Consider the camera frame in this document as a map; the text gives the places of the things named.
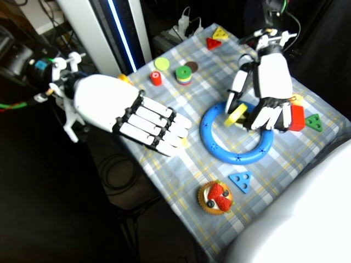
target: blue triangle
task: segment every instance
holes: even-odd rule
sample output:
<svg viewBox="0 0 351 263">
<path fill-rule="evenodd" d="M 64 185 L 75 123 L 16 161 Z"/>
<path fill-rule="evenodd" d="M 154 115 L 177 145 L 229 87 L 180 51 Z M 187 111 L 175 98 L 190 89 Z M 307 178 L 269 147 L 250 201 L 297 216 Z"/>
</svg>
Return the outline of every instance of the blue triangle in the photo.
<svg viewBox="0 0 351 263">
<path fill-rule="evenodd" d="M 248 189 L 250 188 L 251 175 L 252 172 L 246 171 L 244 173 L 231 174 L 229 175 L 229 179 L 233 181 L 233 183 L 235 183 L 241 191 L 248 193 Z"/>
</svg>

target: blue ring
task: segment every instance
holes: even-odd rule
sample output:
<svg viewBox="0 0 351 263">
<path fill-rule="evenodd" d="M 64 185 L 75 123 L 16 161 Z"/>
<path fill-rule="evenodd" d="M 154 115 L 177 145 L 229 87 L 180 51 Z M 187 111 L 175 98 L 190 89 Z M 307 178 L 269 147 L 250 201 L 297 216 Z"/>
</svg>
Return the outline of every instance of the blue ring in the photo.
<svg viewBox="0 0 351 263">
<path fill-rule="evenodd" d="M 247 111 L 251 113 L 254 109 L 254 105 L 240 101 L 247 106 Z M 226 102 L 220 102 L 213 105 L 203 116 L 200 126 L 200 134 L 203 144 L 206 149 L 215 157 L 223 162 L 245 165 L 257 162 L 263 158 L 271 148 L 274 139 L 274 133 L 271 130 L 264 130 L 261 132 L 261 140 L 257 147 L 251 152 L 246 153 L 234 153 L 228 152 L 221 148 L 214 140 L 212 136 L 212 124 L 215 118 L 224 112 Z"/>
</svg>

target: blueberry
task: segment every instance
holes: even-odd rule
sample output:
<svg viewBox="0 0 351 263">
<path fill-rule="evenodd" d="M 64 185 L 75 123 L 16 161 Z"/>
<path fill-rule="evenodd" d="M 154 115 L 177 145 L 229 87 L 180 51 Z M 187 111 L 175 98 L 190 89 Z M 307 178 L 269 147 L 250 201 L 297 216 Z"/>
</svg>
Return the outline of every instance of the blueberry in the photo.
<svg viewBox="0 0 351 263">
<path fill-rule="evenodd" d="M 208 200 L 207 201 L 207 206 L 210 207 L 210 208 L 214 207 L 214 201 Z"/>
</svg>

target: strawberry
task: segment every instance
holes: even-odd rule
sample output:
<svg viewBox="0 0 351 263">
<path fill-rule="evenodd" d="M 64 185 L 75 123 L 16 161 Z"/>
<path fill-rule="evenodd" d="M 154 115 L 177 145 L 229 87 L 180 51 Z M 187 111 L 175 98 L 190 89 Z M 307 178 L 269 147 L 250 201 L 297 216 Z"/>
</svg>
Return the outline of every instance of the strawberry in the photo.
<svg viewBox="0 0 351 263">
<path fill-rule="evenodd" d="M 217 196 L 214 200 L 217 203 L 220 210 L 228 211 L 230 209 L 231 200 L 229 200 L 223 196 Z"/>
<path fill-rule="evenodd" d="M 208 199 L 214 199 L 217 196 L 220 196 L 224 192 L 223 187 L 219 183 L 212 185 L 210 192 L 208 193 Z"/>
</svg>

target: dark floor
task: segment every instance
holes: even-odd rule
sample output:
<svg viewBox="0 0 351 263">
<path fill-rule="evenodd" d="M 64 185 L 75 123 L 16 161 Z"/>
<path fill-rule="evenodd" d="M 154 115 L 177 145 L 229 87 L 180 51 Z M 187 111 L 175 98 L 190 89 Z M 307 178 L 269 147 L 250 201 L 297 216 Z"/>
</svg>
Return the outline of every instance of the dark floor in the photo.
<svg viewBox="0 0 351 263">
<path fill-rule="evenodd" d="M 105 157 L 118 153 L 108 133 L 93 128 L 87 141 L 97 165 Z M 132 165 L 118 165 L 109 174 L 111 183 L 121 185 L 131 176 Z M 158 195 L 146 176 L 141 175 L 136 184 L 127 192 L 109 196 L 112 204 L 131 209 Z M 193 263 L 195 243 L 191 234 L 172 212 L 163 198 L 139 217 L 139 246 L 141 262 L 152 263 Z"/>
</svg>

